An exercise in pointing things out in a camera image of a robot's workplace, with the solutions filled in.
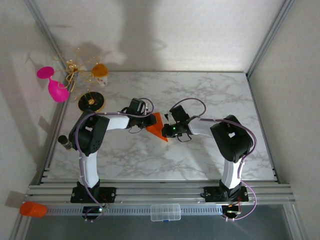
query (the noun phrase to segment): marble table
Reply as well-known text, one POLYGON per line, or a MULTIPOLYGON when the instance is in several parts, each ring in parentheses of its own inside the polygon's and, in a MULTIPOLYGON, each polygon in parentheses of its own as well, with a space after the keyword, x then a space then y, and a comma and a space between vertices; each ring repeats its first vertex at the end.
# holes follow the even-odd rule
MULTIPOLYGON (((82 112, 75 94, 82 95, 89 84, 77 80, 79 91, 69 99, 60 135, 68 135, 82 112)), ((162 114, 179 100, 196 97, 206 103, 205 118, 224 118, 230 114, 257 137, 255 153, 247 158, 244 180, 275 180, 266 145, 258 122, 250 89, 244 73, 218 72, 113 72, 105 87, 91 87, 106 99, 103 112, 120 111, 132 98, 153 101, 155 112, 162 114)), ((182 103, 190 115, 198 115, 203 106, 192 100, 182 103)), ((224 158, 213 138, 193 135, 189 142, 177 139, 165 142, 145 129, 136 134, 128 130, 108 131, 98 151, 98 174, 103 180, 218 180, 224 158)), ((56 145, 48 178, 77 179, 78 153, 56 145)))

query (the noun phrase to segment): pink wine glass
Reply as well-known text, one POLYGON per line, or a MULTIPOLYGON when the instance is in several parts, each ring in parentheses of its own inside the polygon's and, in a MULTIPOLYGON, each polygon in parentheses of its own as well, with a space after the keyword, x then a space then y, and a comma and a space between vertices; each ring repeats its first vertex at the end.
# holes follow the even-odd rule
POLYGON ((51 66, 44 66, 36 73, 40 79, 49 79, 48 91, 53 100, 57 103, 62 103, 69 98, 69 92, 66 87, 51 77, 55 74, 55 70, 51 66))

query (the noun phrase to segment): orange cup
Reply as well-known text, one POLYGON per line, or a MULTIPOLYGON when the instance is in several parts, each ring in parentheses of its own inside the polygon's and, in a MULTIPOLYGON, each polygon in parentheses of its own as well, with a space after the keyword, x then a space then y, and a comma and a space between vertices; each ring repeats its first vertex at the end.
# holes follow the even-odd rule
POLYGON ((20 214, 27 217, 42 218, 46 215, 48 208, 45 205, 27 201, 20 207, 20 214))

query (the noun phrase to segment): orange triangle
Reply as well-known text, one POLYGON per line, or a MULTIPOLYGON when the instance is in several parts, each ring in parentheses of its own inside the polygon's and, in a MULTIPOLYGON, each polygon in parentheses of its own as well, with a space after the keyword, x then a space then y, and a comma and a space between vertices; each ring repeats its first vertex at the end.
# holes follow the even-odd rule
POLYGON ((162 140, 168 142, 168 139, 164 136, 162 136, 161 130, 164 128, 164 124, 162 122, 161 114, 160 112, 155 112, 153 115, 156 118, 156 124, 153 124, 152 126, 147 126, 146 130, 153 135, 156 135, 158 138, 161 138, 162 140))

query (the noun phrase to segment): white wall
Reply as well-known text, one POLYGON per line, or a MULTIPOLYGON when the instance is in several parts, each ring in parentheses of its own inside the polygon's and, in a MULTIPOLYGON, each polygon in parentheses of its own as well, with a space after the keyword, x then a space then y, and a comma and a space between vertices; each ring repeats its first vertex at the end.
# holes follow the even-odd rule
POLYGON ((23 1, 1 1, 0 26, 0 239, 7 240, 44 160, 56 108, 36 72, 57 62, 23 1))
POLYGON ((36 0, 68 58, 88 47, 112 71, 240 71, 283 0, 36 0))
POLYGON ((320 1, 296 0, 251 84, 280 179, 320 239, 320 1))

